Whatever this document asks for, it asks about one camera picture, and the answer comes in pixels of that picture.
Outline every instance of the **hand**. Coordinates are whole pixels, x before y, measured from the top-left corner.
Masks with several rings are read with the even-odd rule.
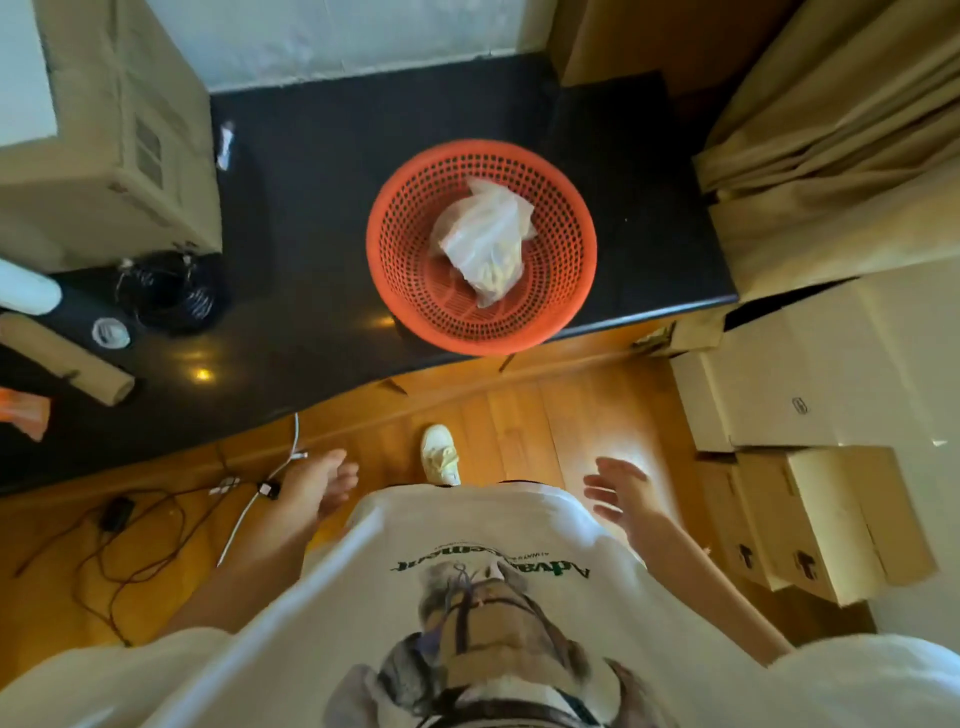
[[[283,476],[280,500],[296,500],[298,507],[315,509],[318,519],[326,518],[347,502],[357,485],[360,466],[346,460],[344,449],[301,460]]]
[[[636,548],[640,522],[647,516],[665,516],[663,503],[647,474],[633,463],[598,457],[597,475],[584,477],[584,495],[596,500],[593,512],[622,527]]]

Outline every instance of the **shoe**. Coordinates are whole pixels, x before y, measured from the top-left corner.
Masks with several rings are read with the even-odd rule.
[[[453,445],[453,435],[446,425],[431,425],[420,441],[420,462],[426,480],[433,485],[460,485],[457,462],[460,456]]]

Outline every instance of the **hardwood floor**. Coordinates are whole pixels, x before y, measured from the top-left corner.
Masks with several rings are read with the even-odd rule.
[[[310,422],[309,413],[303,418]],[[527,478],[566,488],[582,496],[583,475],[598,455],[630,459],[661,485],[670,507],[702,546],[715,541],[694,468],[696,455],[686,426],[669,365],[663,359],[639,356],[559,375],[505,383],[486,391],[463,394],[431,403],[413,412],[349,432],[325,435],[308,427],[303,445],[313,451],[346,448],[361,466],[360,485],[350,503],[325,522],[312,545],[337,538],[352,506],[366,493],[393,483],[422,479],[420,436],[427,425],[446,424],[460,452],[465,483],[490,484],[504,479]],[[262,428],[225,443],[227,465],[246,479],[263,477],[276,466],[278,438],[289,421]],[[237,445],[243,438],[246,450]],[[207,459],[213,449],[207,449]],[[181,474],[168,470],[151,480],[139,468],[138,484],[169,491],[200,489],[178,502],[189,529],[204,516],[218,497],[207,490],[216,485],[222,466],[198,466],[199,455],[184,455],[191,464]],[[57,486],[44,497],[39,491],[0,501],[0,685],[44,658],[64,649],[115,643],[106,625],[84,611],[73,599],[74,585],[82,599],[104,611],[116,585],[101,575],[95,561],[78,565],[100,543],[96,515],[85,511],[109,500],[118,488],[107,473],[103,483],[87,478],[75,496]],[[126,587],[116,599],[116,621],[133,643],[148,641],[180,604],[209,574],[234,523],[250,499],[251,485],[224,497],[212,515],[179,556],[156,578]],[[140,494],[134,516],[161,494]],[[245,526],[271,503],[260,499]],[[44,540],[81,520],[78,528],[58,539],[18,578],[14,571]],[[171,502],[132,524],[105,553],[107,576],[123,578],[162,559],[178,542],[180,512]],[[238,538],[242,539],[245,528]],[[796,589],[772,594],[749,582],[741,590],[795,643],[833,634],[871,631],[869,612],[863,605],[839,608]]]

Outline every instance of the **curtain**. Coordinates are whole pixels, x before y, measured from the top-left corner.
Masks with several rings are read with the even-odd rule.
[[[743,300],[960,253],[960,0],[806,0],[695,158]]]

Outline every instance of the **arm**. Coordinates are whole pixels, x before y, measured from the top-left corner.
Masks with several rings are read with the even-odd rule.
[[[762,665],[793,651],[777,628],[663,512],[643,471],[606,457],[597,459],[597,469],[599,474],[584,478],[586,496],[600,503],[593,511],[626,530],[630,545],[668,592]]]
[[[320,520],[357,484],[357,465],[344,450],[290,468],[280,497],[228,559],[194,592],[158,637],[190,627],[238,632],[299,578],[303,553]]]

